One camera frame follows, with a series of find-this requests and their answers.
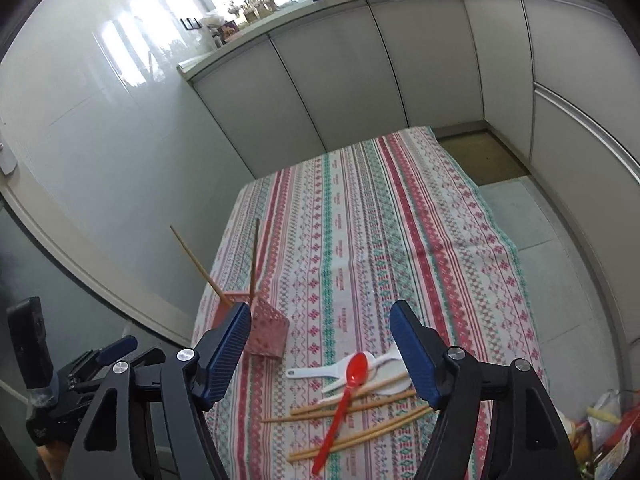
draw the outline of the blue gripper pad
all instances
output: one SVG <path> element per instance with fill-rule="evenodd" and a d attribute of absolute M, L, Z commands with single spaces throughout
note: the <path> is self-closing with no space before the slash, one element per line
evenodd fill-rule
<path fill-rule="evenodd" d="M 240 360 L 240 355 L 244 349 L 244 345 L 251 332 L 251 310 L 246 303 L 236 303 L 235 307 L 228 314 L 222 325 L 217 329 L 207 332 L 215 335 L 215 339 L 219 340 L 217 348 L 206 365 L 207 377 L 204 382 L 204 388 L 199 395 L 200 399 L 211 407 L 214 403 L 221 400 L 226 389 L 231 382 L 236 365 Z"/>
<path fill-rule="evenodd" d="M 100 366 L 109 366 L 122 359 L 138 348 L 138 340 L 132 335 L 126 335 L 115 343 L 105 346 L 96 356 L 95 362 Z"/>
<path fill-rule="evenodd" d="M 409 371 L 418 397 L 426 400 L 432 408 L 437 409 L 442 396 L 436 386 L 436 364 L 427 354 L 420 341 L 420 336 L 416 332 L 432 329 L 425 328 L 420 323 L 405 301 L 396 301 L 391 306 L 389 323 L 391 333 L 402 354 L 402 360 Z"/>

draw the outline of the white measuring spoon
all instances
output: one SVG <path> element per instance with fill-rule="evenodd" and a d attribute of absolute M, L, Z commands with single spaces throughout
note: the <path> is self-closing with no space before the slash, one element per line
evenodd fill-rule
<path fill-rule="evenodd" d="M 375 370 L 378 367 L 381 367 L 383 364 L 388 363 L 389 361 L 402 361 L 402 355 L 398 349 L 398 345 L 393 343 L 391 348 L 383 353 L 381 356 L 376 357 L 373 361 L 369 361 L 369 379 L 372 378 L 371 371 Z M 322 393 L 326 394 L 336 388 L 340 388 L 346 384 L 346 378 L 344 376 L 340 377 L 337 381 L 334 381 L 331 384 L 328 384 L 324 388 L 322 388 Z"/>
<path fill-rule="evenodd" d="M 367 363 L 369 364 L 369 370 L 371 370 L 371 363 L 375 361 L 375 357 L 371 352 L 363 352 L 364 355 L 367 356 Z M 308 379 L 311 377 L 335 377 L 337 379 L 342 379 L 344 382 L 342 384 L 346 384 L 346 376 L 345 373 L 347 371 L 347 365 L 351 358 L 355 355 L 353 354 L 347 355 L 347 357 L 343 357 L 337 363 L 327 366 L 316 366 L 309 368 L 289 368 L 284 372 L 285 377 L 289 379 Z M 372 378 L 371 372 L 369 372 L 369 379 Z"/>
<path fill-rule="evenodd" d="M 397 377 L 402 373 L 407 373 L 406 366 L 404 365 L 404 361 L 391 361 L 387 362 L 384 365 L 381 365 L 378 368 L 378 373 L 376 374 L 376 383 L 382 383 L 387 379 L 392 377 Z M 398 379 L 395 383 L 389 384 L 387 386 L 382 386 L 377 390 L 373 390 L 371 393 L 376 395 L 384 395 L 391 396 L 395 394 L 399 394 L 400 392 L 404 392 L 409 386 L 411 386 L 411 377 L 407 375 L 404 379 Z M 330 397 L 323 397 L 320 399 L 321 402 L 325 402 L 326 400 L 340 400 L 342 398 L 342 394 L 335 394 Z"/>

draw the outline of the kitchen cabinet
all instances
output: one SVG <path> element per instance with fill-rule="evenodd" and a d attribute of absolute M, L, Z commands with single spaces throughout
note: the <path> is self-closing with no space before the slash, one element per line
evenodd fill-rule
<path fill-rule="evenodd" d="M 324 153 L 269 38 L 223 57 L 194 86 L 255 178 Z"/>
<path fill-rule="evenodd" d="M 570 212 L 597 257 L 621 337 L 640 336 L 640 166 L 593 120 L 536 89 L 531 165 Z"/>
<path fill-rule="evenodd" d="M 523 0 L 535 80 L 589 114 L 640 158 L 640 57 L 596 0 Z"/>
<path fill-rule="evenodd" d="M 369 0 L 410 126 L 482 120 L 471 28 L 462 0 Z"/>
<path fill-rule="evenodd" d="M 361 0 L 271 33 L 327 150 L 407 126 L 376 22 Z"/>
<path fill-rule="evenodd" d="M 533 68 L 521 0 L 464 0 L 474 35 L 484 118 L 529 158 Z"/>

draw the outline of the tablecloth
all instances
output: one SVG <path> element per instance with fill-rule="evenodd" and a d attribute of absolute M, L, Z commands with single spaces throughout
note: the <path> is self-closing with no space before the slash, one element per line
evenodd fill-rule
<path fill-rule="evenodd" d="M 323 380 L 288 380 L 289 367 L 331 364 L 354 351 L 385 352 L 388 312 L 407 300 L 447 344 L 478 360 L 528 359 L 545 381 L 514 245 L 478 188 L 430 128 L 409 128 L 286 168 L 238 195 L 211 275 L 247 290 L 254 219 L 261 221 L 258 287 L 290 319 L 284 358 L 244 354 L 225 398 L 206 415 L 232 479 L 307 479 L 292 450 L 319 445 L 330 419 L 263 424 L 321 399 Z M 193 333 L 210 328 L 207 287 Z M 415 400 L 348 417 L 341 436 L 405 413 Z M 412 478 L 435 415 L 330 455 L 331 479 Z M 469 478 L 482 468 L 490 405 L 481 407 Z"/>

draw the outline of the chopstick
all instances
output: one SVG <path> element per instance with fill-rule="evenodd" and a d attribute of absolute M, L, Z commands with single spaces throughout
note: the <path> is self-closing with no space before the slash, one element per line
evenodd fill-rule
<path fill-rule="evenodd" d="M 365 386 L 358 389 L 351 396 L 351 399 L 355 400 L 361 397 L 365 397 L 369 395 L 371 392 L 379 388 L 383 388 L 384 386 L 389 386 L 390 384 L 393 384 L 408 376 L 409 376 L 408 372 L 402 372 L 401 374 L 388 378 L 384 381 L 380 381 L 379 383 L 366 384 Z M 338 404 L 338 402 L 340 402 L 340 399 L 325 400 L 325 401 L 321 400 L 320 402 L 316 402 L 315 404 L 310 404 L 308 406 L 301 406 L 300 408 L 293 408 L 292 410 L 290 410 L 289 415 L 301 415 L 302 413 L 314 412 L 316 410 L 320 410 L 321 408 L 326 408 L 327 406 L 335 406 L 336 404 Z"/>
<path fill-rule="evenodd" d="M 357 446 L 358 444 L 362 444 L 363 442 L 368 442 L 369 440 L 372 440 L 379 436 L 383 436 L 387 433 L 390 433 L 391 431 L 397 430 L 398 428 L 404 426 L 405 424 L 408 424 L 409 422 L 417 420 L 427 413 L 431 413 L 432 411 L 432 407 L 428 404 L 418 406 L 417 408 L 411 410 L 408 413 L 405 413 L 404 415 L 390 418 L 383 424 L 379 424 L 373 428 L 369 428 L 368 430 L 363 430 L 350 436 L 335 440 L 330 452 L 336 452 L 347 449 L 349 447 Z M 319 447 L 311 447 L 309 449 L 303 449 L 302 451 L 291 453 L 287 457 L 287 462 L 298 462 L 299 460 L 314 458 L 316 454 L 318 454 L 319 450 Z"/>
<path fill-rule="evenodd" d="M 222 292 L 222 289 L 218 286 L 218 284 L 213 281 L 213 278 L 211 276 L 209 276 L 207 269 L 205 269 L 202 266 L 202 264 L 196 258 L 195 254 L 193 254 L 190 248 L 187 247 L 187 244 L 182 239 L 182 237 L 178 234 L 178 232 L 174 229 L 174 226 L 169 225 L 169 227 L 171 228 L 171 231 L 174 232 L 175 237 L 178 238 L 180 245 L 184 249 L 184 252 L 187 253 L 187 256 L 190 257 L 191 261 L 193 262 L 193 265 L 195 265 L 196 268 L 200 271 L 200 274 L 202 274 L 202 277 L 209 282 L 209 285 L 211 285 L 211 288 L 215 291 L 215 293 L 219 295 L 220 301 L 226 306 L 232 307 L 233 304 L 231 303 L 231 300 L 229 300 L 229 298 L 226 297 L 225 293 Z"/>
<path fill-rule="evenodd" d="M 363 404 L 357 404 L 356 406 L 350 406 L 347 408 L 347 413 L 363 412 L 364 410 L 370 410 L 371 408 L 378 408 L 380 406 L 386 406 L 396 400 L 403 400 L 415 395 L 415 390 L 411 388 L 405 392 L 395 394 L 394 396 L 388 396 L 378 400 L 372 400 L 371 402 L 365 402 Z M 302 413 L 300 415 L 281 416 L 264 418 L 262 422 L 269 424 L 272 422 L 294 422 L 296 420 L 310 420 L 312 418 L 323 418 L 325 416 L 334 416 L 336 410 L 320 410 L 318 412 Z"/>
<path fill-rule="evenodd" d="M 255 294 L 255 266 L 258 261 L 258 231 L 260 230 L 260 219 L 255 219 L 255 234 L 254 234 L 254 254 L 251 258 L 251 282 L 249 282 L 249 306 L 254 302 Z"/>

